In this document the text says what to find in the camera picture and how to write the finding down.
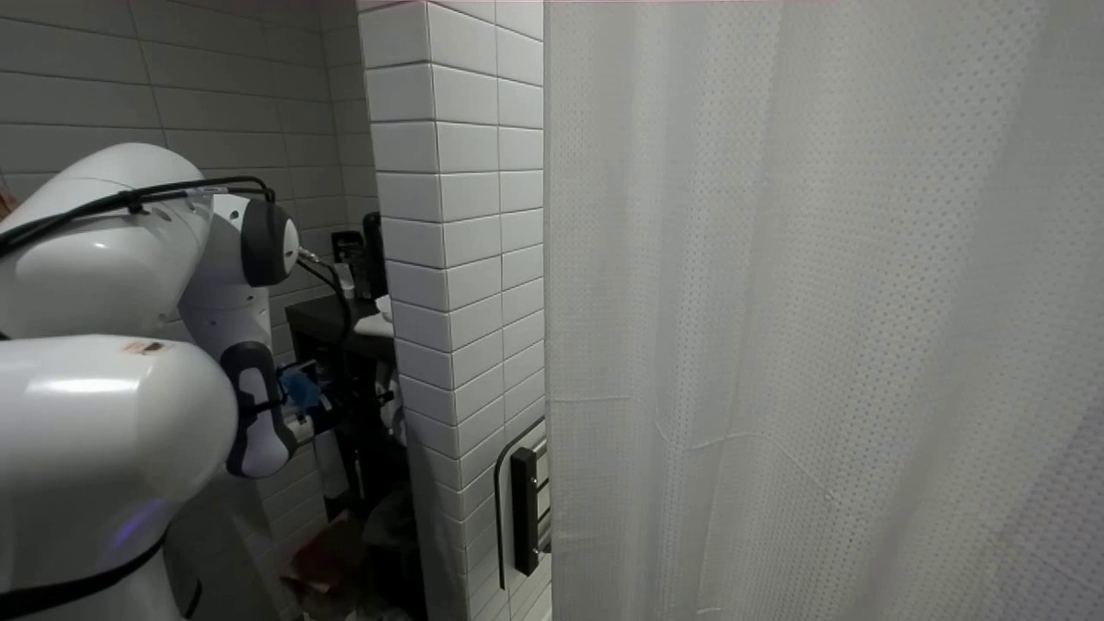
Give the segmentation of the white bottle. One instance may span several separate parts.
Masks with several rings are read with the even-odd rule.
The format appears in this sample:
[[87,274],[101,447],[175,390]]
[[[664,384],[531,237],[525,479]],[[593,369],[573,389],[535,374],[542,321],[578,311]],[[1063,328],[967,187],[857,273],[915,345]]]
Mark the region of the white bottle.
[[315,434],[314,456],[323,499],[335,502],[342,498],[348,492],[348,472],[339,429],[335,427]]

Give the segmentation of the black pump bottle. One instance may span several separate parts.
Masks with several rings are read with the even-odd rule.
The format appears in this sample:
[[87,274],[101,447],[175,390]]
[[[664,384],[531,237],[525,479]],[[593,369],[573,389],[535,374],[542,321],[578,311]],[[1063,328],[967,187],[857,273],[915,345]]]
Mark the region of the black pump bottle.
[[352,229],[332,232],[330,235],[335,252],[335,270],[347,298],[369,299],[370,283],[364,267],[364,243]]

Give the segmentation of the black shelf unit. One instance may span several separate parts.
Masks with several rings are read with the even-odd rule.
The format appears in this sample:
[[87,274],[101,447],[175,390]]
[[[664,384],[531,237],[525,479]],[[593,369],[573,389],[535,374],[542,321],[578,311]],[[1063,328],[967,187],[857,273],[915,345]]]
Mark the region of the black shelf unit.
[[392,336],[344,333],[338,298],[306,299],[286,308],[295,365],[321,390],[307,414],[321,439],[335,439],[336,467],[343,480],[323,488],[328,518],[347,511],[367,515],[390,492],[408,483],[405,448],[384,421],[396,406],[390,386],[395,347]]

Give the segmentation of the black towel rail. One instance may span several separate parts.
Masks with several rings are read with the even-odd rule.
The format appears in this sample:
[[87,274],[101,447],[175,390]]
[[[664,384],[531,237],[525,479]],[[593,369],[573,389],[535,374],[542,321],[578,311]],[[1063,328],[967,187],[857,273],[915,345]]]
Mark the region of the black towel rail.
[[545,419],[505,442],[493,463],[493,507],[499,585],[533,575],[551,552],[551,499]]

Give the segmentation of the tall black bottle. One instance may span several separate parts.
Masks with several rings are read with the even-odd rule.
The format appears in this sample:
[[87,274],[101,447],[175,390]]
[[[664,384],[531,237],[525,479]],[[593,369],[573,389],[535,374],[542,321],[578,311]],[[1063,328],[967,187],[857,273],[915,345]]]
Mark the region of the tall black bottle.
[[389,294],[386,276],[386,256],[384,255],[384,243],[382,236],[382,220],[378,212],[370,212],[362,219],[362,232],[364,235],[364,264],[367,264],[367,278],[369,278],[370,298],[382,298]]

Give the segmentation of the white shower curtain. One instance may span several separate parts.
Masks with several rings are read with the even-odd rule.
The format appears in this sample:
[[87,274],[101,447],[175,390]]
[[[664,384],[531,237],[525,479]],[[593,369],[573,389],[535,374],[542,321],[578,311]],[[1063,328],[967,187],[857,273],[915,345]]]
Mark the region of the white shower curtain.
[[1104,0],[544,24],[555,621],[1104,621]]

